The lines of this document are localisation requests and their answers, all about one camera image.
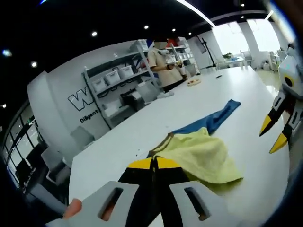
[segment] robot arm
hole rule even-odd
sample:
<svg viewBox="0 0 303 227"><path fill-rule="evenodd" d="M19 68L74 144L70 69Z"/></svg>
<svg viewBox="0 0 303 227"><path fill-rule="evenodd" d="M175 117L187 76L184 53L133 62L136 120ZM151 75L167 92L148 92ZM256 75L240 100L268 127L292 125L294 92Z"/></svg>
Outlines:
<svg viewBox="0 0 303 227"><path fill-rule="evenodd" d="M269 131L278 121L283 111L290 113L282 133L274 143L270 154L275 153L289 142L293 130L303 118L303 67L299 54L292 49L280 64L279 74L282 88L274 100L273 107L266 116L260 136Z"/></svg>

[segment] blue towel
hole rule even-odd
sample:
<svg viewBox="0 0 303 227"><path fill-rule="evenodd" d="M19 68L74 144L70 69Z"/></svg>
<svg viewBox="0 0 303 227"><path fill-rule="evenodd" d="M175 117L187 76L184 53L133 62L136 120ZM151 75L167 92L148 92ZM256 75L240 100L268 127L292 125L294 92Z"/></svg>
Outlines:
<svg viewBox="0 0 303 227"><path fill-rule="evenodd" d="M229 100L226 106L215 113L201 118L181 129L173 131L174 134L189 134L198 131L202 127L206 127L209 135L213 134L220 125L232 114L232 112L240 106L240 102Z"/></svg>

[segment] table surface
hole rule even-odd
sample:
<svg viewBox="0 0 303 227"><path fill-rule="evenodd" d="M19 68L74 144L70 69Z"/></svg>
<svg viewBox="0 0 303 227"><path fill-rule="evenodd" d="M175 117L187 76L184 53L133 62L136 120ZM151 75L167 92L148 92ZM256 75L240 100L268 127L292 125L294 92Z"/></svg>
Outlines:
<svg viewBox="0 0 303 227"><path fill-rule="evenodd" d="M181 84L173 90L174 96L155 100L79 153L72 163L69 200L83 200L108 181L117 181L129 163L145 158L167 133L221 110L233 99L241 106L213 136L225 142L244 179L220 196L237 217L266 220L280 204L289 175L288 146L268 153L284 127L283 119L259 137L274 97L251 67L197 78L200 84ZM150 226L163 226L160 215Z"/></svg>

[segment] beige shirt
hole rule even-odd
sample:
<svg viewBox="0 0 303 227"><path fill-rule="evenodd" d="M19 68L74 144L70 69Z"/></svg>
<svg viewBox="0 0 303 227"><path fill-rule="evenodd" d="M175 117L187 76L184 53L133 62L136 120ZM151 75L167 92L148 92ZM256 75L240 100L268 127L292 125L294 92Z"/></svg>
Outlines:
<svg viewBox="0 0 303 227"><path fill-rule="evenodd" d="M148 52L147 57L150 67L166 66L166 61L164 57L159 54L158 50L155 48L151 49ZM163 87L182 80L182 76L176 67L174 67L172 70L158 71L157 74L159 75L159 79Z"/></svg>

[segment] yellow towel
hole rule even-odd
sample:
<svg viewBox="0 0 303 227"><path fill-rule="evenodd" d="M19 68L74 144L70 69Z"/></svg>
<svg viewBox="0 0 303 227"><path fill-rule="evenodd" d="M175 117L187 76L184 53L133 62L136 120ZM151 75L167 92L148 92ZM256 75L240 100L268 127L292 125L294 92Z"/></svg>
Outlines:
<svg viewBox="0 0 303 227"><path fill-rule="evenodd" d="M220 184L243 178L228 157L224 142L209 136L204 127L190 134L169 134L152 152L175 160L202 183Z"/></svg>

